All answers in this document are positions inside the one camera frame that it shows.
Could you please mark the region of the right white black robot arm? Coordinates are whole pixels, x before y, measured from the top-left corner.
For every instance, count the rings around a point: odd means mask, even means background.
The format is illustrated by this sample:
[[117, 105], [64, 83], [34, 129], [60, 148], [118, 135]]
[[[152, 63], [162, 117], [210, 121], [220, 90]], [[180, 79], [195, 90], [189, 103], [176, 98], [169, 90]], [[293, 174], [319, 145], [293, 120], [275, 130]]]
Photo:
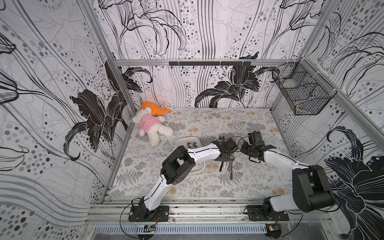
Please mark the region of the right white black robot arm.
[[260, 162], [273, 165], [292, 178], [292, 193], [265, 198], [264, 215], [297, 211], [308, 213], [336, 204], [336, 197], [325, 170], [319, 165], [301, 163], [272, 145], [266, 145], [260, 132], [248, 134], [249, 141], [243, 142], [241, 152]]

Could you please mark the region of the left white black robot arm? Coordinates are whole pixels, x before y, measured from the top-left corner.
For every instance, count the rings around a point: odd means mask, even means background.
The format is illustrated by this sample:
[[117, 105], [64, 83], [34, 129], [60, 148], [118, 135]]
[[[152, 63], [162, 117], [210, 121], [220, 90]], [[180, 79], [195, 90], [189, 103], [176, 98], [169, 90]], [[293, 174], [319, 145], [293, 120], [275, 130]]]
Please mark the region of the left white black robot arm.
[[237, 148], [238, 145], [233, 139], [221, 142], [213, 141], [209, 145], [197, 149], [177, 147], [163, 161], [159, 179], [152, 190], [140, 199], [140, 210], [144, 213], [155, 211], [169, 189], [184, 181], [194, 166], [210, 160], [228, 162], [230, 155]]

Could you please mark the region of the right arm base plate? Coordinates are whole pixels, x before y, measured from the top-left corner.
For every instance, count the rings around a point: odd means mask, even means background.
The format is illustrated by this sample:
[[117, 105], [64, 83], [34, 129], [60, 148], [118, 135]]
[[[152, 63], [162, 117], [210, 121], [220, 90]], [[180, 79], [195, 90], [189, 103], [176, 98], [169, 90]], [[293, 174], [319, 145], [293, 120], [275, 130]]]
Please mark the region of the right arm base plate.
[[284, 222], [289, 220], [289, 216], [285, 212], [276, 212], [263, 207], [261, 205], [248, 205], [245, 208], [244, 213], [248, 216], [252, 222], [270, 221], [270, 222]]

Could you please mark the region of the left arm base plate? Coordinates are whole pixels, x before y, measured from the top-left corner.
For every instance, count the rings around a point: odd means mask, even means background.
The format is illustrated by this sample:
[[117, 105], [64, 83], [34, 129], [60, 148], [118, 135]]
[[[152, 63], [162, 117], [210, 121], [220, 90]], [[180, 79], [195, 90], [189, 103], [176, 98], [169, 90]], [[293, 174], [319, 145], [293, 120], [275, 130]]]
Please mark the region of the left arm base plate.
[[169, 206], [159, 206], [148, 211], [145, 207], [133, 206], [129, 214], [130, 222], [167, 222], [169, 219]]

